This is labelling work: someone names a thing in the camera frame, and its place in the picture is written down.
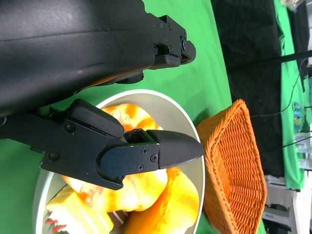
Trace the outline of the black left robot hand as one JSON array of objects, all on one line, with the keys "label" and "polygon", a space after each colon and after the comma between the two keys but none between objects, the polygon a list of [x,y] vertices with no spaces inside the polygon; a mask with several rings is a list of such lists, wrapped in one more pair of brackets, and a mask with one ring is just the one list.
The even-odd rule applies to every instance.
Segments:
[{"label": "black left robot hand", "polygon": [[196,57],[186,31],[140,0],[3,0],[0,3],[0,137],[44,154],[41,168],[118,190],[126,175],[167,169],[203,154],[178,132],[135,129],[82,100],[83,89],[131,84],[143,71]]}]

